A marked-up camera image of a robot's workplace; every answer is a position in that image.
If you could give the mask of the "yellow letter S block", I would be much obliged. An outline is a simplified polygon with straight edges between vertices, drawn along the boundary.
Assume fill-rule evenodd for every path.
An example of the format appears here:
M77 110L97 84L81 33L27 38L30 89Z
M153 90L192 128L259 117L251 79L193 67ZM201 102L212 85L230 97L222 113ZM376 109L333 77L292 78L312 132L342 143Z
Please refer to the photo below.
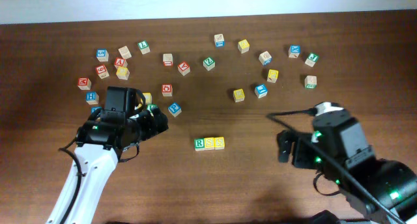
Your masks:
M225 148L225 139L224 137L215 137L214 138L214 147L216 150L221 150Z
M205 146L205 150L214 150L215 149L214 138L213 137L204 138L204 146Z

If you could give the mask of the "green letter R block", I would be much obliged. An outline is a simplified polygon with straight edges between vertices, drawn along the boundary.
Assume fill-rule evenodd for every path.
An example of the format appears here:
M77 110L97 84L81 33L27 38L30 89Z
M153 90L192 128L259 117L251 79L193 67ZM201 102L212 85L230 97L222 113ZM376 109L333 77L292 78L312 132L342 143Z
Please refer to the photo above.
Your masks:
M205 140L203 138L194 140L195 151L205 150Z

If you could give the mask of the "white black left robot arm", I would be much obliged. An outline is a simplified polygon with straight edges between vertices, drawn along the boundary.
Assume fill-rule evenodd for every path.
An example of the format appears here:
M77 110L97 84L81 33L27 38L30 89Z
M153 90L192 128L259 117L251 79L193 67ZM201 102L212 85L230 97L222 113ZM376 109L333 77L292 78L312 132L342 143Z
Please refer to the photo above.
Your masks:
M147 104L138 89L108 87L103 108L93 111L71 143L61 148L72 166L48 223L90 223L103 189L120 163L123 152L168 129L168 119Z

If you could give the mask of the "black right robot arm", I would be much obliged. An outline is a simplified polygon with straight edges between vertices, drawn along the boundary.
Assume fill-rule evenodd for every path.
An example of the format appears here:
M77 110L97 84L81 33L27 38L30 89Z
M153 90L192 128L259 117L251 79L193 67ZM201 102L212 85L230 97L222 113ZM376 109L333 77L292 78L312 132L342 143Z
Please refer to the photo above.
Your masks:
M302 110L313 131L291 126L277 135L278 160L311 169L334 182L366 223L416 222L416 173L404 163L378 159L359 121L345 108L322 102Z

